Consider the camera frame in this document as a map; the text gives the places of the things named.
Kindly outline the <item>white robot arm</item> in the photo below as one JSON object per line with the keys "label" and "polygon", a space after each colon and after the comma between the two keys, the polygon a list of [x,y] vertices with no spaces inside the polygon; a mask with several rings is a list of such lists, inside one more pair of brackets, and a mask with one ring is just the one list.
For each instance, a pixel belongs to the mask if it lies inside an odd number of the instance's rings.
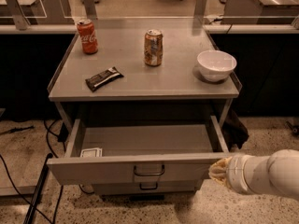
{"label": "white robot arm", "polygon": [[209,167],[208,175],[239,194],[268,194],[299,200],[298,150],[283,149],[270,156],[224,158]]}

